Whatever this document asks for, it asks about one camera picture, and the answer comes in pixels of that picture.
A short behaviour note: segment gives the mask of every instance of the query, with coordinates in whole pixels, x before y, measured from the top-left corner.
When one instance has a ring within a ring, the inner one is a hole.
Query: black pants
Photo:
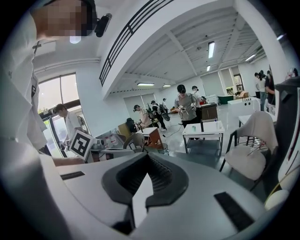
[[[196,115],[197,115],[197,118],[198,118],[198,123],[201,122],[202,120],[202,110],[200,107],[196,108]]]
[[[195,124],[195,123],[200,123],[200,121],[198,120],[197,117],[195,117],[192,120],[182,121],[182,125],[183,125],[184,128],[187,126],[187,124]]]
[[[162,116],[160,116],[160,118],[158,119],[158,121],[160,122],[161,127],[162,127],[162,128],[165,128],[164,118],[163,118]]]

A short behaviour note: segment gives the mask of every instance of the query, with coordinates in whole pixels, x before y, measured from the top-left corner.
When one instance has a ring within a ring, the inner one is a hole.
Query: trash can
[[[169,155],[168,145],[166,143],[161,144],[157,150],[160,154]]]

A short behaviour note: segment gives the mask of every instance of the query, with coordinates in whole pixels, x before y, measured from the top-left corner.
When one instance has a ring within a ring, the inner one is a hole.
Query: railing
[[[102,86],[112,68],[112,65],[128,40],[152,15],[173,1],[174,0],[150,0],[129,20],[121,33],[118,35],[106,57],[99,77]]]

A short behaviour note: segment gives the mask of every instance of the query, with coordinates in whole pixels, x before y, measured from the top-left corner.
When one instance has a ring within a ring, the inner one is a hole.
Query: black rubber pad
[[[239,231],[244,230],[254,223],[254,220],[228,193],[215,194],[214,197]]]
[[[72,172],[72,173],[61,175],[61,178],[63,180],[68,180],[68,179],[72,179],[72,178],[78,178],[83,175],[85,175],[83,172]]]

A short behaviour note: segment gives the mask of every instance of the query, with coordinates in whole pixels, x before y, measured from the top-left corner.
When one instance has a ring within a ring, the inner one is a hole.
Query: gray shirt
[[[179,108],[179,106],[183,106],[186,109],[186,112],[179,113],[182,121],[189,121],[196,117],[196,112],[192,110],[191,104],[194,103],[195,100],[193,95],[190,93],[186,93],[184,97],[177,96],[175,99],[174,106]]]

